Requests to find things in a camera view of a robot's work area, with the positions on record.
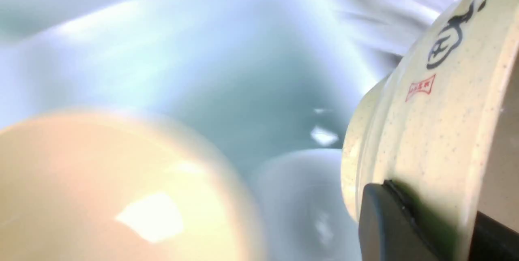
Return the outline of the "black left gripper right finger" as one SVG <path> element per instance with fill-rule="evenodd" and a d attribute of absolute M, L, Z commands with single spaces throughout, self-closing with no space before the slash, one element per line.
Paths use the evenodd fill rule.
<path fill-rule="evenodd" d="M 519 234 L 478 211 L 468 259 L 469 261 L 517 261 Z"/>

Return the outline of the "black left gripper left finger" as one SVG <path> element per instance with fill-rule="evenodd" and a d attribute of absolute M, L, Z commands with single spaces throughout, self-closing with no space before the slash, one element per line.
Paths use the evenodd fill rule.
<path fill-rule="evenodd" d="M 363 261 L 441 261 L 417 226 L 406 193 L 391 181 L 365 185 L 358 219 Z"/>

